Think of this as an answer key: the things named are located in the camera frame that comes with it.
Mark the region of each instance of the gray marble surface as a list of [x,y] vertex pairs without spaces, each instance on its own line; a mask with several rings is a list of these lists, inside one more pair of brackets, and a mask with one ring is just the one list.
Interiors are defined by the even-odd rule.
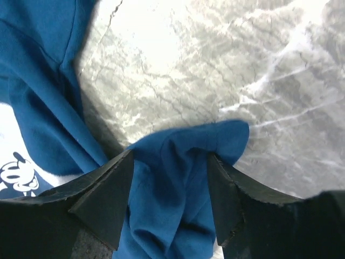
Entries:
[[299,197],[345,188],[344,29],[343,0],[101,0],[76,63],[87,123],[114,156],[241,118],[242,172]]

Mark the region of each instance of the cartoon character print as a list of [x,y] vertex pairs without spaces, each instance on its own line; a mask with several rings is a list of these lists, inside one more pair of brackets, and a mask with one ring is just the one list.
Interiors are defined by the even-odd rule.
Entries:
[[36,196],[42,191],[52,188],[35,171],[33,165],[19,153],[13,153],[16,161],[4,164],[0,168],[0,199],[20,196]]

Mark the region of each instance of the blue shirt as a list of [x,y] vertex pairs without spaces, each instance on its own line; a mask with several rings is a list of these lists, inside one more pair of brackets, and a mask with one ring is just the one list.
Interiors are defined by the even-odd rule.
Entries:
[[[72,60],[93,0],[0,0],[0,199],[36,196],[107,162],[82,117]],[[210,258],[215,240],[206,155],[234,164],[247,123],[149,135],[113,258]]]

